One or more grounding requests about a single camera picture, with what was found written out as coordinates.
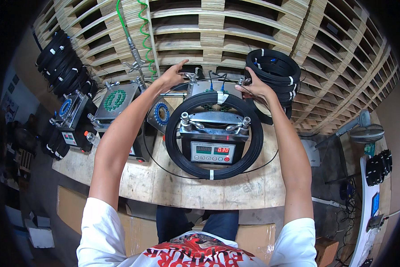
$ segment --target wooden pallet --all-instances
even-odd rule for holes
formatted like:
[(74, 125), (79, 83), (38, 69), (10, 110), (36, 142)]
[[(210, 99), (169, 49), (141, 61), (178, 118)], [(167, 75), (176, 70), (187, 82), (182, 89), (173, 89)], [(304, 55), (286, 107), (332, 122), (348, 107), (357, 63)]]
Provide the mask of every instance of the wooden pallet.
[(292, 58), (305, 69), (295, 102), (299, 131), (329, 134), (374, 110), (400, 79), (386, 38), (356, 0), (312, 0)]
[(19, 169), (26, 171), (27, 173), (31, 172), (31, 162), (33, 159), (34, 155), (23, 149), (19, 149), (19, 152), (16, 155), (16, 162), (19, 164)]
[[(134, 60), (116, 2), (50, 1), (34, 23), (41, 46), (63, 29), (98, 83), (128, 83), (138, 74), (122, 64)], [(135, 0), (120, 4), (145, 59), (142, 8)], [(356, 0), (150, 0), (142, 16), (151, 18), (156, 56), (150, 52), (149, 58), (161, 71), (188, 58), (189, 65), (237, 78), (251, 50), (268, 47), (291, 56), (305, 77), (293, 104), (298, 131), (335, 131), (361, 109), (374, 110), (400, 79), (386, 38)], [(150, 39), (145, 45), (151, 47)]]

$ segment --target white t-shirt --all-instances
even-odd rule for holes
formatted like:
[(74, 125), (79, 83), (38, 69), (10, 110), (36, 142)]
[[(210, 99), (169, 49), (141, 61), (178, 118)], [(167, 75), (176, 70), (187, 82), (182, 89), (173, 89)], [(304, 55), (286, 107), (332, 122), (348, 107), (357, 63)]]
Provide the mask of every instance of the white t-shirt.
[[(102, 200), (89, 197), (81, 223), (77, 248), (78, 266), (231, 266), (265, 267), (262, 260), (237, 248), (234, 241), (206, 232), (189, 231), (171, 242), (143, 253), (126, 256), (124, 229), (117, 212)], [(287, 223), (274, 246), (270, 266), (317, 267), (314, 221), (310, 218)]]

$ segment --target green digital display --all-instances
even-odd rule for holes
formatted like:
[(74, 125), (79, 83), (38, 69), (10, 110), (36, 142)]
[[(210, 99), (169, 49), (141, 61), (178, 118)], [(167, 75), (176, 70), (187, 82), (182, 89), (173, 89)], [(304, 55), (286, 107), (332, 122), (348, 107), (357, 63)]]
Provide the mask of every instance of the green digital display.
[(212, 154), (212, 147), (197, 146), (196, 151), (197, 153), (202, 153), (202, 154)]

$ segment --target wooden workbench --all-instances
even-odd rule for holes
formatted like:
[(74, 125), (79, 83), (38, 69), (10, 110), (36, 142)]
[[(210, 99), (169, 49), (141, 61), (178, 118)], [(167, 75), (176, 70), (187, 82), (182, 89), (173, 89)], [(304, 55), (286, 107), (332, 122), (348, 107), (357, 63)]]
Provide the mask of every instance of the wooden workbench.
[[(173, 107), (182, 101), (178, 98), (166, 100)], [(263, 124), (262, 128), (264, 130), (262, 152), (250, 169), (267, 163), (278, 149), (274, 126)], [(90, 155), (70, 150), (61, 161), (53, 161), (52, 168), (71, 179), (90, 185), (95, 152), (96, 148), (92, 149)], [(162, 144), (160, 133), (155, 140), (153, 157), (170, 172), (190, 176), (171, 161)], [(285, 194), (279, 155), (259, 170), (215, 181), (176, 177), (162, 170), (152, 160), (148, 163), (129, 160), (122, 173), (119, 192), (120, 196), (143, 202), (210, 210), (283, 206)]]

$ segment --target jeans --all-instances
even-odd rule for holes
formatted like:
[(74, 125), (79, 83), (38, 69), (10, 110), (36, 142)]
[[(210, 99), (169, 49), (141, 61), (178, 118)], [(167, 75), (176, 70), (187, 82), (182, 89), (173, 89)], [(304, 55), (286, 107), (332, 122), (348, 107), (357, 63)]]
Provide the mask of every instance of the jeans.
[[(209, 217), (203, 227), (203, 232), (235, 241), (239, 228), (239, 211), (206, 211), (205, 215)], [(159, 243), (169, 242), (172, 238), (191, 231), (193, 226), (191, 222), (188, 222), (184, 209), (157, 206)]]

